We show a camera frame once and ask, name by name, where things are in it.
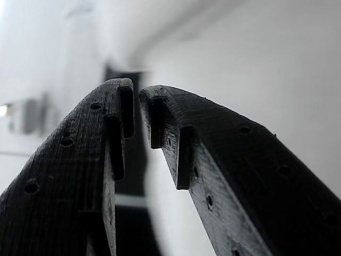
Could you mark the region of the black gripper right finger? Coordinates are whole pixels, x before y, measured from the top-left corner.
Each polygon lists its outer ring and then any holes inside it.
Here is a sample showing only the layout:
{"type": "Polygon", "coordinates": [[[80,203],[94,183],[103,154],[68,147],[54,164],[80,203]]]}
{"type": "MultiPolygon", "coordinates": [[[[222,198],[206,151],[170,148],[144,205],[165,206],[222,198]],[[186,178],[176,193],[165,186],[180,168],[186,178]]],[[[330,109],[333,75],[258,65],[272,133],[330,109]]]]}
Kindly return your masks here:
{"type": "Polygon", "coordinates": [[[340,255],[340,199],[267,128],[171,86],[140,106],[217,255],[340,255]]]}

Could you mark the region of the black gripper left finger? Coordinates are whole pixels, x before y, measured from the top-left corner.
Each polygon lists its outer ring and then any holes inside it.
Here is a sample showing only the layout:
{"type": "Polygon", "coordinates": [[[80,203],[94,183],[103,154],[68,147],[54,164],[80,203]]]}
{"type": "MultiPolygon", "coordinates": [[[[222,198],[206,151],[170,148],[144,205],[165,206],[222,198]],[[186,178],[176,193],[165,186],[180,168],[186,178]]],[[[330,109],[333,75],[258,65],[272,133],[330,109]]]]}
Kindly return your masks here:
{"type": "Polygon", "coordinates": [[[115,182],[133,135],[133,82],[88,94],[1,195],[1,255],[115,255],[115,182]]]}

